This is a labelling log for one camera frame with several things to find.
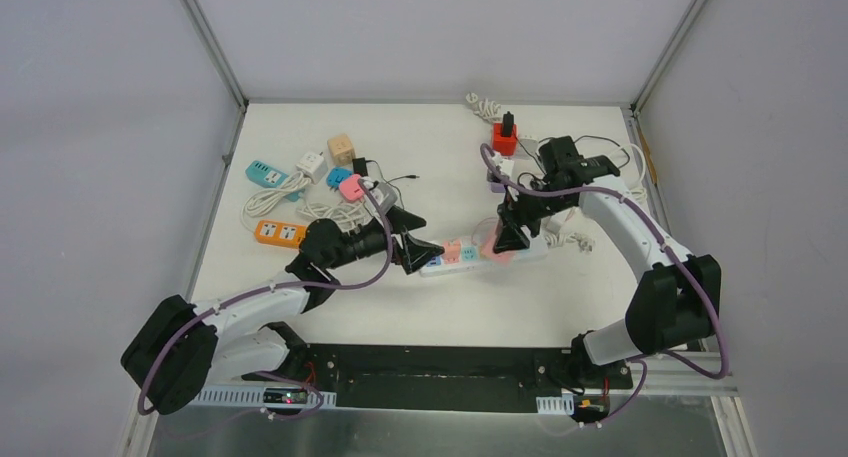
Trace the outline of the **light pink cube adapter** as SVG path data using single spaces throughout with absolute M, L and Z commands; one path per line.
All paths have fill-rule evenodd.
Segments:
M 491 231 L 483 240 L 483 243 L 480 245 L 479 251 L 480 255 L 483 259 L 487 261 L 494 262 L 500 265 L 509 264 L 514 256 L 516 255 L 515 251 L 504 251 L 497 253 L 494 251 L 494 245 L 497 241 L 497 235 L 495 231 Z

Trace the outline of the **long white power strip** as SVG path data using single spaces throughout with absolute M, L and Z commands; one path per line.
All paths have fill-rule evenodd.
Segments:
M 550 250 L 560 246 L 576 245 L 578 250 L 584 253 L 592 252 L 595 246 L 595 241 L 583 233 L 571 232 L 564 235 L 543 233 L 530 240 L 530 246 L 528 249 L 515 251 L 516 255 L 509 264 L 500 265 L 487 261 L 481 257 L 479 248 L 483 242 L 480 238 L 463 236 L 454 239 L 460 239 L 462 241 L 460 261 L 448 264 L 442 260 L 442 256 L 436 257 L 418 271 L 420 276 L 438 277 L 450 274 L 481 271 L 488 268 L 505 268 L 510 264 L 544 259 L 549 254 Z M 438 245 L 443 246 L 446 241 L 448 240 L 438 242 Z

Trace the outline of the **small orange pink adapter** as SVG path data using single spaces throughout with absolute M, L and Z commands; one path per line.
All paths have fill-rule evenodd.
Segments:
M 448 240 L 443 244 L 444 253 L 442 260 L 448 264 L 457 263 L 460 261 L 462 251 L 462 241 L 460 239 Z

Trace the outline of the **pink cube socket adapter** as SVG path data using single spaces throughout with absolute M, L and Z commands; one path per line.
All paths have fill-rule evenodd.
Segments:
M 352 174 L 338 185 L 338 191 L 346 202 L 357 202 L 364 197 L 365 190 L 360 185 L 360 179 L 359 174 Z

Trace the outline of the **small white power strip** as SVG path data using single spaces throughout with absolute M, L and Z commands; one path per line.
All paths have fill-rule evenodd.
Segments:
M 646 206 L 649 200 L 648 190 L 644 186 L 645 179 L 648 175 L 646 154 L 641 147 L 635 143 L 628 143 L 627 146 L 632 150 L 631 160 L 638 170 L 638 178 L 628 185 L 628 190 L 640 205 Z

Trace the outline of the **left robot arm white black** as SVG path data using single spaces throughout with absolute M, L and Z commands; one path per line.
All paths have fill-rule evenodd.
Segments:
M 423 218 L 392 207 L 367 224 L 343 231 L 330 219 L 309 224 L 298 254 L 261 287 L 206 306 L 181 295 L 162 300 L 124 350 L 120 364 L 140 389 L 139 412 L 174 413 L 208 384 L 271 372 L 297 379 L 305 367 L 304 342 L 284 321 L 323 305 L 344 289 L 331 270 L 377 254 L 379 274 L 398 265 L 408 274 L 444 253 L 412 236 Z

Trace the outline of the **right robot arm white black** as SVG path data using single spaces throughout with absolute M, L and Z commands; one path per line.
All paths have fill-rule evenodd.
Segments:
M 633 199 L 608 157 L 584 157 L 571 138 L 553 138 L 541 147 L 544 177 L 526 187 L 500 170 L 503 158 L 490 145 L 482 144 L 480 154 L 507 188 L 497 208 L 494 253 L 527 249 L 543 219 L 578 208 L 606 233 L 637 280 L 620 320 L 573 339 L 567 361 L 573 382 L 593 386 L 605 377 L 609 364 L 673 355 L 675 347 L 710 336 L 724 343 L 718 262 L 710 255 L 695 255 L 664 230 Z

